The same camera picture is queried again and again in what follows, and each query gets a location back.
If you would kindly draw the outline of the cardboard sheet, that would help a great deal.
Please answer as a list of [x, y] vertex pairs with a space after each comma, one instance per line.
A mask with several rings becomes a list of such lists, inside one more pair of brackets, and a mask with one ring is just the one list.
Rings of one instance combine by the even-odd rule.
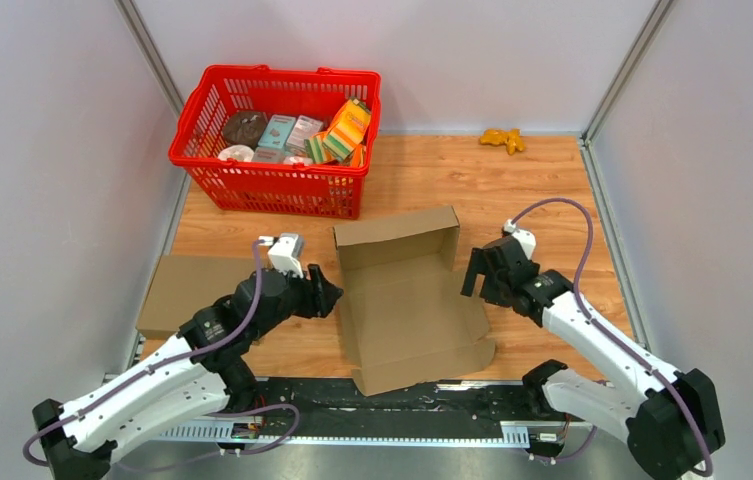
[[484, 370], [496, 343], [454, 270], [460, 222], [450, 205], [333, 229], [343, 283], [335, 307], [358, 390], [373, 396]]

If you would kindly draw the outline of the cardboard box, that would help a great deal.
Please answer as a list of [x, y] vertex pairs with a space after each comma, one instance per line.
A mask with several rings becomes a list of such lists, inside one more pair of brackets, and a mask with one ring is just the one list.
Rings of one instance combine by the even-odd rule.
[[165, 340], [200, 309], [234, 292], [255, 270], [249, 258], [164, 255], [155, 268], [137, 331]]

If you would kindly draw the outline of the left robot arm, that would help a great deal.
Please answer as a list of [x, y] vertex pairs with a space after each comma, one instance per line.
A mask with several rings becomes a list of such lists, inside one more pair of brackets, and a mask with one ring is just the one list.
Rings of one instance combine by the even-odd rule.
[[129, 452], [185, 421], [272, 411], [260, 402], [244, 355], [292, 316], [327, 317], [342, 295], [316, 264], [303, 276], [255, 271], [117, 378], [66, 403], [38, 404], [24, 458], [56, 479], [101, 479]]

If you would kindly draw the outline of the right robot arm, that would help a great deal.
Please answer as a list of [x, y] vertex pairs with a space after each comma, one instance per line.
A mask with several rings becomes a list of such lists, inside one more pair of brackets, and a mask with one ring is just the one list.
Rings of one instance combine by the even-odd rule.
[[653, 479], [710, 476], [726, 443], [713, 381], [684, 372], [624, 335], [556, 270], [541, 270], [534, 238], [517, 231], [472, 250], [461, 293], [508, 308], [568, 343], [605, 377], [590, 380], [550, 359], [527, 372], [522, 404], [531, 416], [569, 414], [624, 443]]

